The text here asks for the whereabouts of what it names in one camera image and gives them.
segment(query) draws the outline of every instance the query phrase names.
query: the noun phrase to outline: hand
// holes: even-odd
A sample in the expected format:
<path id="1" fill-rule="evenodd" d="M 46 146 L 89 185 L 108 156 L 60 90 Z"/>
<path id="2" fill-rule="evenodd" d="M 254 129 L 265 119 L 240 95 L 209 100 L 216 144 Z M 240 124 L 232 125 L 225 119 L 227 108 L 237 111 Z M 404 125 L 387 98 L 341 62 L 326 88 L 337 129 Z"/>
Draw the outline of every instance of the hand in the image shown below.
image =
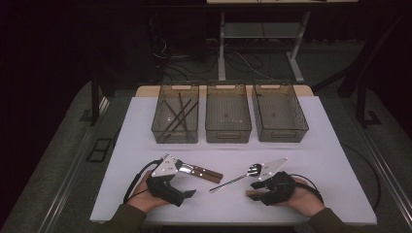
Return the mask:
<path id="1" fill-rule="evenodd" d="M 132 195 L 139 193 L 135 196 L 132 196 L 128 201 L 127 205 L 130 205 L 132 207 L 135 207 L 144 213 L 148 213 L 152 209 L 158 207 L 158 206 L 163 206 L 166 204 L 169 204 L 165 200 L 154 197 L 149 191 L 148 191 L 148 185 L 146 184 L 146 180 L 148 179 L 149 175 L 151 174 L 152 171 L 146 172 L 145 176 L 143 179 L 137 184 L 136 188 L 134 188 L 134 191 Z"/>
<path id="2" fill-rule="evenodd" d="M 306 181 L 294 178 L 298 183 L 307 184 Z M 321 210 L 325 209 L 326 206 L 316 197 L 312 192 L 301 188 L 296 187 L 292 197 L 282 203 L 278 203 L 275 206 L 287 206 L 295 209 L 304 216 L 314 216 Z"/>

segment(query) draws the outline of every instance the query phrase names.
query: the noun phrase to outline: brown knife handle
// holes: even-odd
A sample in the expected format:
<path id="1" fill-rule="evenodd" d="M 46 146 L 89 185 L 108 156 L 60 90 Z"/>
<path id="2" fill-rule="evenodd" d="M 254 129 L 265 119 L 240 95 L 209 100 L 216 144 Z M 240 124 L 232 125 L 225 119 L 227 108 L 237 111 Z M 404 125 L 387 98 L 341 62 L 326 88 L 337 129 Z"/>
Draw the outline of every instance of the brown knife handle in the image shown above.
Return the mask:
<path id="1" fill-rule="evenodd" d="M 221 179 L 219 179 L 217 177 L 212 177 L 212 176 L 210 176 L 206 173 L 203 173 L 203 172 L 200 172 L 200 171 L 197 171 L 197 170 L 192 170 L 190 173 L 192 175 L 198 177 L 198 178 L 207 180 L 209 182 L 213 182 L 213 183 L 220 183 L 221 182 Z"/>
<path id="2" fill-rule="evenodd" d="M 214 172 L 214 171 L 210 171 L 210 170 L 207 170 L 207 169 L 199 167 L 199 166 L 193 166 L 193 170 L 202 172 L 202 173 L 207 174 L 207 175 L 212 176 L 212 177 L 216 177 L 219 180 L 221 180 L 223 178 L 223 174 L 217 173 L 217 172 Z"/>

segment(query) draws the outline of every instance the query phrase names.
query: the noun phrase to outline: floor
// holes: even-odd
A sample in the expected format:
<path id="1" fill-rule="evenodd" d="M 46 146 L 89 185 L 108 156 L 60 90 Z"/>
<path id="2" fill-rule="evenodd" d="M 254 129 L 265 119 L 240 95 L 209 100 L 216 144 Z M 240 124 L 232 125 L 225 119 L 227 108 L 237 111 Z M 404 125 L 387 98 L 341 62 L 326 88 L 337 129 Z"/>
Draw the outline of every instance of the floor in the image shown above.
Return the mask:
<path id="1" fill-rule="evenodd" d="M 210 43 L 210 55 L 205 62 L 176 57 L 165 67 L 163 78 L 201 82 L 216 79 L 216 45 L 213 41 Z M 228 41 L 225 46 L 226 78 L 247 82 L 262 79 L 251 69 L 252 66 L 266 76 L 264 78 L 292 80 L 292 71 L 285 56 L 285 51 L 291 46 L 289 42 L 276 40 Z M 357 57 L 362 46 L 360 42 L 302 44 L 297 62 L 305 79 L 304 84 L 313 86 L 344 69 Z M 412 171 L 407 164 L 412 162 L 411 139 L 371 91 L 367 93 L 366 109 L 373 111 L 382 124 L 362 128 L 354 117 L 356 95 L 340 98 L 336 94 L 339 84 L 340 81 L 333 83 L 315 95 L 320 96 L 371 206 L 376 207 L 378 224 L 361 229 L 380 233 L 412 232 L 410 220 L 405 220 L 399 198 L 395 197 L 394 187 L 388 182 L 391 179 L 376 168 L 374 159 L 376 153 L 384 158 L 404 196 L 410 200 Z M 90 126 L 90 83 L 79 91 L 2 233 L 91 232 L 95 229 L 98 223 L 88 219 L 128 103 L 134 94 L 134 89 L 119 89 L 114 97 L 104 98 L 100 106 L 101 118 Z M 86 158 L 97 139 L 111 139 L 106 159 L 101 163 L 87 162 Z M 313 232 L 308 224 L 297 225 L 294 230 L 299 233 Z M 161 228 L 144 231 L 161 232 Z"/>

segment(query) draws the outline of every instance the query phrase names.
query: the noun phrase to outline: transparent plastic bin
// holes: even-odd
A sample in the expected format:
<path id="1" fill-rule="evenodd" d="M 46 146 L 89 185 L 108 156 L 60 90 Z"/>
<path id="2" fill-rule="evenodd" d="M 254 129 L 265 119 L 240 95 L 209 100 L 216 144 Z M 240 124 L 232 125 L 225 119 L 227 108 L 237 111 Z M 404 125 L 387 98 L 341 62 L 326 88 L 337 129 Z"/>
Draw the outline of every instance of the transparent plastic bin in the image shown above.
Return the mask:
<path id="1" fill-rule="evenodd" d="M 158 144 L 198 141 L 199 82 L 163 82 L 158 94 L 152 132 Z"/>
<path id="2" fill-rule="evenodd" d="M 252 131 L 243 81 L 209 81 L 206 99 L 206 141 L 246 144 Z"/>
<path id="3" fill-rule="evenodd" d="M 261 142 L 300 143 L 309 130 L 289 81 L 254 81 L 254 112 Z"/>

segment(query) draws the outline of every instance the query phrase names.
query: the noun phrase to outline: sleeve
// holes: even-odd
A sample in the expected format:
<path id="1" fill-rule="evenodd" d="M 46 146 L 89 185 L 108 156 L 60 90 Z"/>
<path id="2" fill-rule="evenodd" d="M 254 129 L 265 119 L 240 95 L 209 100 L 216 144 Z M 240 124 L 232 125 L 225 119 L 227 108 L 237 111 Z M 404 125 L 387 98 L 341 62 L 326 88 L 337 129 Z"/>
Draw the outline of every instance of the sleeve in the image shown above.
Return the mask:
<path id="1" fill-rule="evenodd" d="M 100 225 L 94 233 L 136 233 L 146 214 L 129 205 L 121 204 L 112 219 Z"/>
<path id="2" fill-rule="evenodd" d="M 348 226 L 329 208 L 326 208 L 312 216 L 309 224 L 317 233 L 361 233 L 354 226 Z"/>

